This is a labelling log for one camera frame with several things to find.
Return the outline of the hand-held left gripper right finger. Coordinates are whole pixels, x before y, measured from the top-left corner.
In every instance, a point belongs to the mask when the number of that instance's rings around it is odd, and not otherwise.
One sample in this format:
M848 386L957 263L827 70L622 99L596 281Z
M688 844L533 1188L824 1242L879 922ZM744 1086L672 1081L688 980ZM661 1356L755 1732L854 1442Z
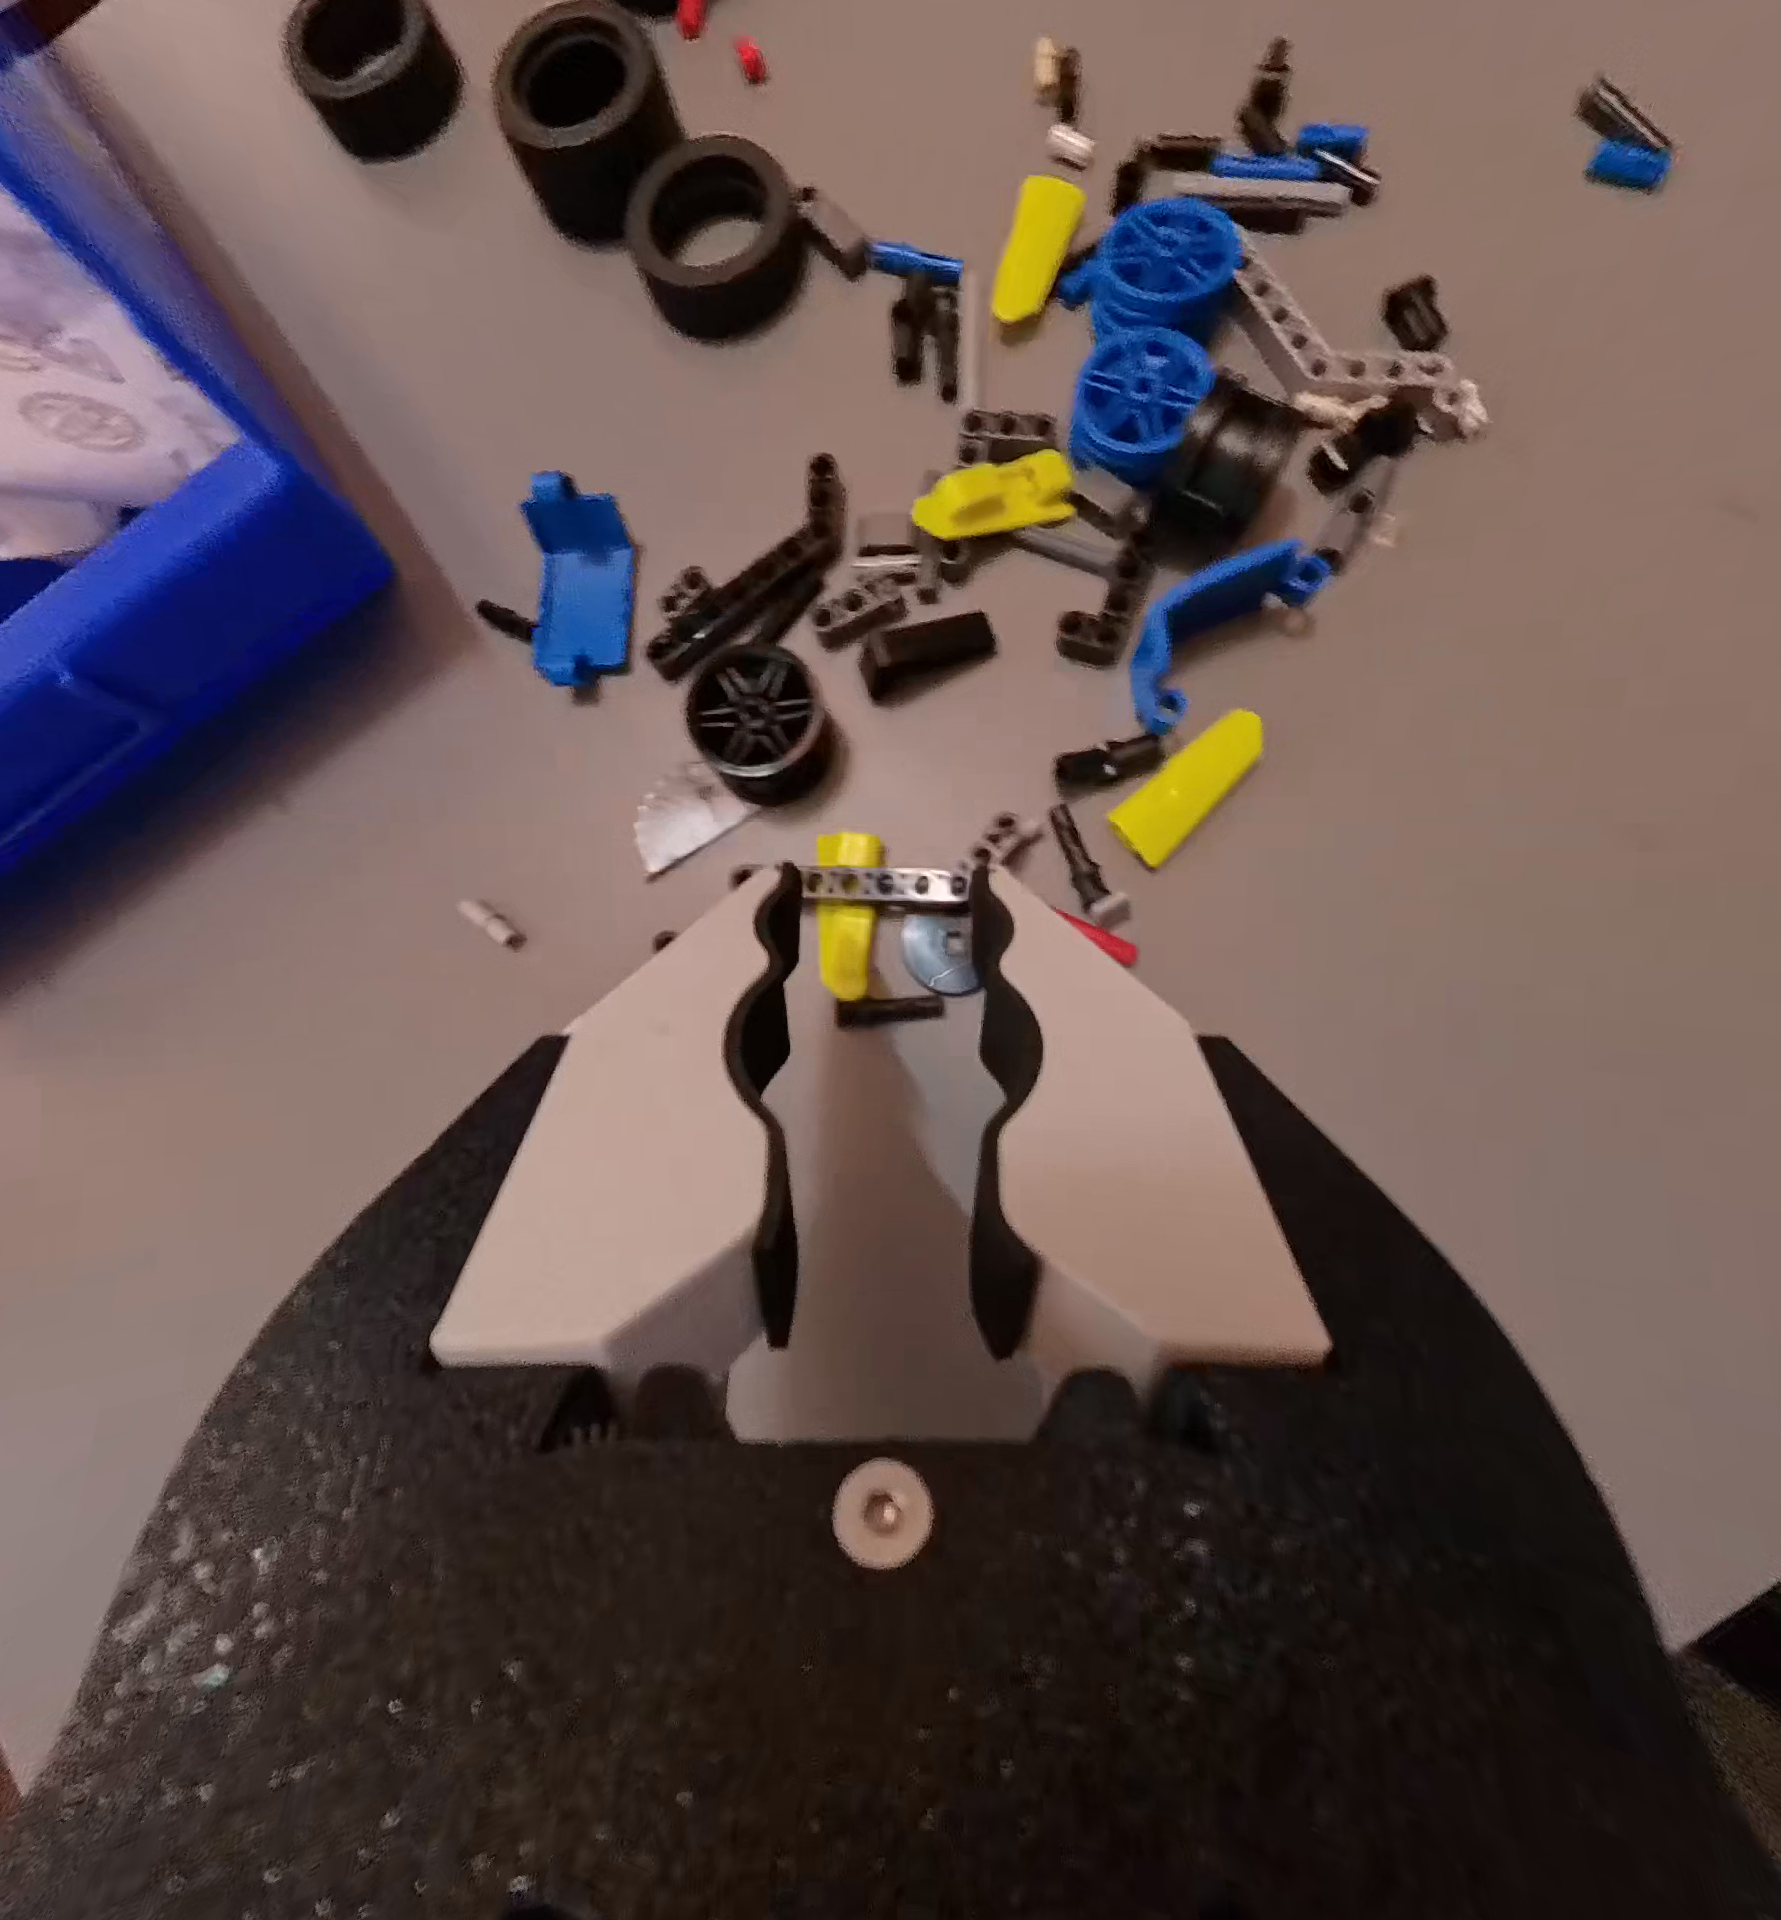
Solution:
M970 889L980 1065L970 1310L1046 1386L1323 1365L1331 1336L1191 1022L1007 870Z

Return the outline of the grey straight perforated beam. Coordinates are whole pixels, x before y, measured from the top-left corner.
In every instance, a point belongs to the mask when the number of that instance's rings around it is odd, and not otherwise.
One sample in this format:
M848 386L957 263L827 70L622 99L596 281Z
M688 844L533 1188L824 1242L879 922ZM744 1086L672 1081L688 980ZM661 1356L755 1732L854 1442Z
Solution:
M878 914L965 914L974 878L965 869L796 869L808 904L854 904Z

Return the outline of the small yellow lego panel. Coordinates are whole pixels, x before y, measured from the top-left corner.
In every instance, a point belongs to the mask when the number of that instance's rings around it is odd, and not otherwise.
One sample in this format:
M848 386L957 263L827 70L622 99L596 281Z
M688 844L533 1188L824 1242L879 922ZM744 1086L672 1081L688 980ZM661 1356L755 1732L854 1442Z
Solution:
M818 869L879 869L885 844L871 831L832 831L814 844ZM878 952L878 904L818 904L818 974L833 1004L868 999Z

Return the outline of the black lego axle connector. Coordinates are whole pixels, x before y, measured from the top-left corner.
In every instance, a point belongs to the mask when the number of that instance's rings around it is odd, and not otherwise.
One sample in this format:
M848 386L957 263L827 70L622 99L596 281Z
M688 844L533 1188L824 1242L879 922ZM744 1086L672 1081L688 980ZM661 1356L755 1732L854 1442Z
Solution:
M1099 742L1099 745L1055 755L1055 787L1066 796L1099 793L1099 790L1139 783L1157 773L1161 763L1164 763L1164 737L1135 731L1135 737Z

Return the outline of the blue curved lego panel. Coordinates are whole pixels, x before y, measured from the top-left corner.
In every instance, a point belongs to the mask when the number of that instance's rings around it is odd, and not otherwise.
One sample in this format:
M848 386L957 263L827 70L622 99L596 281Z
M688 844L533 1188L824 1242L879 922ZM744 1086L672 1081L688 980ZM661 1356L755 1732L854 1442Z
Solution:
M1217 558L1157 596L1125 656L1139 731L1170 737L1190 713L1190 694L1170 681L1185 643L1261 613L1261 604L1310 610L1310 599L1327 588L1331 570L1338 565L1323 551L1282 539Z

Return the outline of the blue flat lego panel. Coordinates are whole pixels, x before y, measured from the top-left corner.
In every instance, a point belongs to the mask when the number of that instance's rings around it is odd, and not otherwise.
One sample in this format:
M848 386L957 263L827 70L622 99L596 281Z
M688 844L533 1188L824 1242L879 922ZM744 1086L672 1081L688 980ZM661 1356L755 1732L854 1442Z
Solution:
M583 694L628 667L637 544L614 495L583 495L559 471L530 476L521 523L544 558L533 670Z

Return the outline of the yellow lego fairing piece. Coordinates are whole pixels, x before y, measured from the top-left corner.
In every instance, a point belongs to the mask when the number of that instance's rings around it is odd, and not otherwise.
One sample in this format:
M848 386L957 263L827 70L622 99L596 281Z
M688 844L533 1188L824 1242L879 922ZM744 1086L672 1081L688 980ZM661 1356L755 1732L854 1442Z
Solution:
M1071 523L1074 471L1061 447L1031 447L1004 465L940 473L913 505L909 523L936 544L1016 533Z

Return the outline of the black lego wheel hub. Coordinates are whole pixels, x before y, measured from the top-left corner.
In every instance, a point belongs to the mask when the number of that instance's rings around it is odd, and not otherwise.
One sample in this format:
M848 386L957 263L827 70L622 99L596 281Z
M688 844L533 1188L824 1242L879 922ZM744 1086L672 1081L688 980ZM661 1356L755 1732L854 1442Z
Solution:
M1303 415L1286 399L1217 372L1157 476L1157 526L1170 539L1237 544L1276 495Z

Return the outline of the blue lego wheel hub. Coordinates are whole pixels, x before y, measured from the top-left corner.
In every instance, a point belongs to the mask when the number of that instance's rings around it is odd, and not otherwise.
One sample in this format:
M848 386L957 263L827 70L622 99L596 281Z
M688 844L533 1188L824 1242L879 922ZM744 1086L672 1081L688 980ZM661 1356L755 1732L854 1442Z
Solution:
M1214 360L1190 334L1122 327L1099 334L1071 405L1071 465L1150 490L1214 394Z
M1091 334L1170 331L1206 345L1241 263L1246 240L1214 202L1139 202L1091 255Z

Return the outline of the black lego tire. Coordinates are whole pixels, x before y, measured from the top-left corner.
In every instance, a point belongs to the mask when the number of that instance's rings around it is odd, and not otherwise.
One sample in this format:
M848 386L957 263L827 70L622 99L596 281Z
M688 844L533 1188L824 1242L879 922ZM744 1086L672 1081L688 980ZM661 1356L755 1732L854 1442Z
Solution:
M719 221L744 221L744 245L713 263L682 260L688 242ZM622 236L661 323L705 345L769 331L808 276L796 195L783 160L741 134L699 134L661 151L637 177Z
M422 151L464 93L422 0L299 0L283 20L283 60L323 130L365 166Z
M614 245L642 175L682 142L658 50L624 5L566 0L502 45L495 117L549 221Z

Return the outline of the dark grey lego connector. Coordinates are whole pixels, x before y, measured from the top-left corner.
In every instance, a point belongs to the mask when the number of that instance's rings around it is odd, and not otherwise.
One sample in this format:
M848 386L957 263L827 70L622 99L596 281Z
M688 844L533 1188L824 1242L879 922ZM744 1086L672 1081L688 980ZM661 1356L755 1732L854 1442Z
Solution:
M796 185L796 217L810 242L843 271L858 281L871 271L871 236L818 185Z

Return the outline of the grey lego beam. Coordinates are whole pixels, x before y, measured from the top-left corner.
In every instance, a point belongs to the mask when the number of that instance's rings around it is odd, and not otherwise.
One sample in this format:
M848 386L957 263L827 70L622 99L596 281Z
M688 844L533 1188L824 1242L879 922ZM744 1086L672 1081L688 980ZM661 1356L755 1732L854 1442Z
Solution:
M1195 198L1223 209L1282 214L1282 217L1338 217L1352 209L1352 195L1339 183L1252 183L1217 175L1157 170L1149 177L1157 198Z

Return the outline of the grey ribbed fan-shaped piece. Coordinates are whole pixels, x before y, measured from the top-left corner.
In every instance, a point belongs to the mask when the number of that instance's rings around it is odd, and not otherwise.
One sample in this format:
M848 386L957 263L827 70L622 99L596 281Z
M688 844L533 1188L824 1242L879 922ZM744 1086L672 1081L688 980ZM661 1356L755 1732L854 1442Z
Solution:
M668 770L632 810L632 848L644 882L658 882L691 857L715 848L744 826L760 807L741 796L733 783L699 755Z

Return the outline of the blue storage bin white label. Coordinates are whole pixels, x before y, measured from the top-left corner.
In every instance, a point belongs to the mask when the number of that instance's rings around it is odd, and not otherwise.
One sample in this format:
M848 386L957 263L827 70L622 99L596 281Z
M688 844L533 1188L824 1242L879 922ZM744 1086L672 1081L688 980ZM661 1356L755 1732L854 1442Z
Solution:
M83 558L0 565L8 882L376 599L396 568L26 5L0 5L0 189L244 431Z

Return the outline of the black lego bracket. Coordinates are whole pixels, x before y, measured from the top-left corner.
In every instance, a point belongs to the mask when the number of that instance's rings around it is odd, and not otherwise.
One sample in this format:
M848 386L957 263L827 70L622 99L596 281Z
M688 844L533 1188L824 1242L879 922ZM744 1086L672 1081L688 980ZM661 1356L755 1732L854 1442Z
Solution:
M1338 496L1356 486L1370 465L1402 461L1428 431L1433 412L1415 399L1382 399L1346 426L1331 426L1310 453L1310 486L1318 496Z

